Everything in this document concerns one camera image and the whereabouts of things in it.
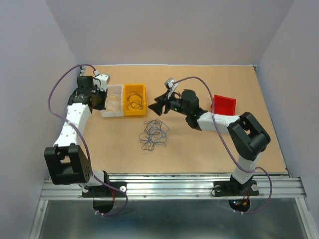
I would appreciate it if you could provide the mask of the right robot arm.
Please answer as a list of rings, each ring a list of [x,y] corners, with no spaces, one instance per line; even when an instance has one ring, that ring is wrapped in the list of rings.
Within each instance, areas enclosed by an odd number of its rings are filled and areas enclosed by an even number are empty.
[[[196,130],[209,130],[227,134],[238,152],[236,168],[229,180],[215,182],[212,189],[214,197],[243,196],[249,193],[258,196],[257,182],[253,180],[257,161],[267,148],[271,139],[269,134],[249,112],[240,116],[218,115],[203,110],[193,90],[184,90],[177,98],[176,93],[167,91],[155,98],[149,109],[158,116],[169,111],[186,116],[187,124]]]

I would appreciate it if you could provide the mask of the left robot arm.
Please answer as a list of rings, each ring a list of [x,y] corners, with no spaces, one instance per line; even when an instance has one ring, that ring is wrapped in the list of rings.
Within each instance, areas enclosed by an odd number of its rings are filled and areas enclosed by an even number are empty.
[[[109,176],[105,171],[93,170],[90,159],[81,148],[84,128],[92,111],[105,109],[109,81],[107,74],[77,77],[77,88],[68,99],[61,133],[54,145],[44,151],[53,184],[94,187],[99,196],[110,193]]]

